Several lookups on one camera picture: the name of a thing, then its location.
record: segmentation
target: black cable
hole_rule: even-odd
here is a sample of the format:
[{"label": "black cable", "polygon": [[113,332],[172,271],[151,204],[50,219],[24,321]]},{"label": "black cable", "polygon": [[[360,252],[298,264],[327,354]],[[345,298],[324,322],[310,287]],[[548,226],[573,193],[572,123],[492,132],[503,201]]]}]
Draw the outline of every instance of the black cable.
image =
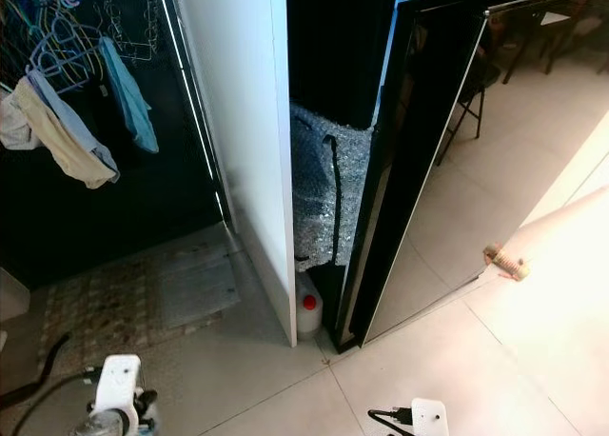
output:
[{"label": "black cable", "polygon": [[36,410],[40,405],[42,405],[49,398],[50,395],[52,395],[55,391],[59,390],[62,386],[66,386],[69,383],[72,383],[74,381],[80,381],[80,380],[90,380],[93,383],[96,383],[99,381],[101,374],[102,374],[102,369],[100,367],[94,367],[91,370],[87,370],[85,372],[79,372],[78,374],[73,374],[71,376],[65,377],[64,379],[59,381],[57,384],[54,384],[53,386],[51,386],[47,391],[45,391],[40,396],[40,398],[38,398],[38,400],[36,400],[29,407],[29,409],[26,411],[26,413],[23,414],[23,417],[21,417],[19,422],[17,422],[17,425],[15,425],[15,428],[12,430],[12,433],[10,434],[10,436],[18,436],[19,431],[21,431],[21,428],[26,423],[26,421],[29,419],[29,417],[31,416],[33,411]]},{"label": "black cable", "polygon": [[341,185],[341,172],[339,170],[339,157],[337,152],[336,138],[329,134],[325,137],[332,147],[332,166],[334,167],[334,182],[336,185],[336,206],[334,208],[334,236],[332,238],[332,260],[336,265],[336,256],[339,252],[339,239],[341,235],[341,206],[343,202],[343,187]]},{"label": "black cable", "polygon": [[69,340],[69,336],[69,333],[64,334],[59,341],[57,341],[53,347],[50,348],[49,354],[47,355],[47,360],[45,361],[45,365],[42,369],[42,373],[36,382],[32,382],[31,384],[27,384],[25,386],[20,386],[19,388],[0,396],[0,410],[27,400],[30,396],[34,395],[38,390],[40,390],[40,388],[42,388],[50,376],[50,372],[53,369],[55,357],[57,357],[59,349]]},{"label": "black cable", "polygon": [[388,417],[395,418],[396,412],[387,412],[385,410],[376,410],[376,409],[368,410],[368,416],[372,420],[376,420],[380,424],[383,424],[383,425],[387,426],[388,428],[391,428],[394,431],[397,431],[398,434],[401,434],[402,436],[413,436],[412,433],[409,433],[408,431],[404,431],[403,429],[398,428],[397,426],[393,425],[391,422],[387,422],[385,419],[382,419],[381,417],[379,417],[379,415],[386,415]]}]

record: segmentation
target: red bottle cap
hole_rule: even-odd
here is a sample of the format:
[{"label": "red bottle cap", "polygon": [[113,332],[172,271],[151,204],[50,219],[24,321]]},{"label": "red bottle cap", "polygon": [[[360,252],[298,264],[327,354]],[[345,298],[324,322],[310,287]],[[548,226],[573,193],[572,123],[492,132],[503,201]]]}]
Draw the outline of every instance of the red bottle cap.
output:
[{"label": "red bottle cap", "polygon": [[305,309],[313,310],[315,306],[317,306],[317,301],[313,295],[306,295],[303,301],[303,306]]}]

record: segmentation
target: plastic bottle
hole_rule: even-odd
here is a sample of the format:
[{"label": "plastic bottle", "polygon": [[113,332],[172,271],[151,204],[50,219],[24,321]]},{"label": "plastic bottle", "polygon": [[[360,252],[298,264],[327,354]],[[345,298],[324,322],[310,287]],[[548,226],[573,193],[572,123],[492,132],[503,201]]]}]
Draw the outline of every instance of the plastic bottle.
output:
[{"label": "plastic bottle", "polygon": [[299,341],[313,338],[322,327],[324,302],[306,272],[296,273],[296,333]]}]

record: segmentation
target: hanging laundry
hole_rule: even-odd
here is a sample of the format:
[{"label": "hanging laundry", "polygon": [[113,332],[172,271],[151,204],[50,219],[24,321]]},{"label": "hanging laundry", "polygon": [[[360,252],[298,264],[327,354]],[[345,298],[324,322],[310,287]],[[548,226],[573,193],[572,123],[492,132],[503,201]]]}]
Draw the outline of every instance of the hanging laundry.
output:
[{"label": "hanging laundry", "polygon": [[40,99],[27,77],[22,77],[14,92],[15,104],[26,117],[29,127],[50,150],[57,165],[88,188],[99,188],[116,173],[95,155],[87,152],[64,129],[55,113]]},{"label": "hanging laundry", "polygon": [[31,132],[26,117],[14,105],[14,95],[0,89],[0,142],[8,150],[32,150],[42,142]]},{"label": "hanging laundry", "polygon": [[148,118],[150,106],[144,101],[135,79],[121,60],[111,39],[106,36],[101,38],[100,51],[106,61],[112,91],[125,116],[125,125],[133,134],[135,145],[148,152],[158,152],[159,146]]},{"label": "hanging laundry", "polygon": [[28,73],[28,79],[40,98],[49,106],[60,120],[64,129],[71,135],[84,150],[94,154],[108,168],[112,169],[116,175],[110,182],[118,181],[121,173],[116,167],[116,163],[106,146],[99,143],[88,130],[80,116],[72,109],[68,103],[59,98],[54,88],[49,84],[47,78],[37,69]]}]

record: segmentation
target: beige cloth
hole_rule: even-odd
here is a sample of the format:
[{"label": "beige cloth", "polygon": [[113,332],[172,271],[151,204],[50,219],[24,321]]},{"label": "beige cloth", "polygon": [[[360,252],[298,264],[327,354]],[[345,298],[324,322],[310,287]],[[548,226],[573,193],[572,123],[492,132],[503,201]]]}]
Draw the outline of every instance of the beige cloth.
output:
[{"label": "beige cloth", "polygon": [[29,128],[21,110],[14,105],[14,95],[0,89],[0,142],[8,150],[32,150],[42,146]]},{"label": "beige cloth", "polygon": [[50,150],[65,174],[83,181],[88,188],[99,188],[116,175],[71,137],[55,113],[42,102],[27,78],[21,78],[13,93],[29,127]]}]

